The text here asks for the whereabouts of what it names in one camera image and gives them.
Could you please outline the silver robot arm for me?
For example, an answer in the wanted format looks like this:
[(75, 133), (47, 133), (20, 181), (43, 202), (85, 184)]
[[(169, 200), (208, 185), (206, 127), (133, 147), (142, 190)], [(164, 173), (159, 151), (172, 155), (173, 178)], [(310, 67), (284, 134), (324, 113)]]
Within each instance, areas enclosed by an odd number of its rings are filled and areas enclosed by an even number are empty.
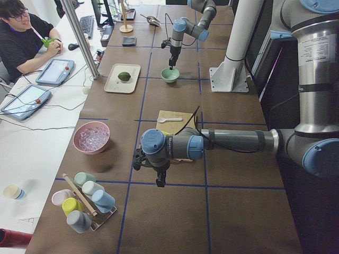
[[(245, 92), (246, 51), (254, 32), (255, 22), (264, 1), (238, 1), (234, 26), (224, 61), (209, 69), (212, 92)], [(188, 1), (188, 6), (200, 13), (198, 24), (182, 17), (175, 20), (173, 34), (162, 42), (170, 47), (169, 68), (174, 67), (181, 52), (183, 37), (188, 34), (205, 41), (208, 27), (217, 14), (215, 1)], [(256, 153), (271, 151), (298, 164), (314, 176), (338, 177), (338, 1), (273, 1), (271, 40), (296, 40), (298, 53), (299, 124), (293, 129), (269, 131), (238, 131), (194, 129), (186, 127), (175, 134), (164, 134), (157, 129), (145, 131), (140, 148), (133, 157), (133, 168), (152, 168), (157, 172), (156, 185), (164, 187), (166, 171), (175, 159), (196, 160), (205, 150), (224, 148), (234, 152)], [(269, 128), (282, 115), (274, 113), (276, 105), (261, 102)]]
[(182, 48), (182, 41), (185, 34), (204, 42), (209, 35), (209, 25), (217, 14), (217, 8), (214, 1), (188, 1), (188, 6), (197, 12), (202, 13), (202, 18), (198, 24), (192, 23), (188, 18), (182, 17), (176, 19), (173, 24), (172, 36), (162, 46), (170, 47), (171, 57), (169, 59), (170, 70), (176, 66)]

